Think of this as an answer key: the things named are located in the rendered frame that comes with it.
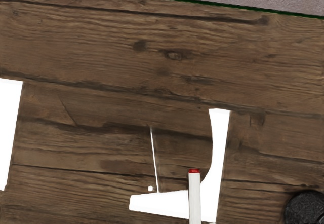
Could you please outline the white pen with red cap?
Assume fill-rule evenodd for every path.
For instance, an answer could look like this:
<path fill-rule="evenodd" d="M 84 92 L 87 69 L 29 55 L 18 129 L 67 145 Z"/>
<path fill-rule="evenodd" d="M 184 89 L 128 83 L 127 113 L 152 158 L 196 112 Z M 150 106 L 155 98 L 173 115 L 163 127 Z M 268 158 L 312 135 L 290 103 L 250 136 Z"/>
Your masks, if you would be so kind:
<path fill-rule="evenodd" d="M 188 171 L 189 224 L 201 224 L 200 171 Z"/>

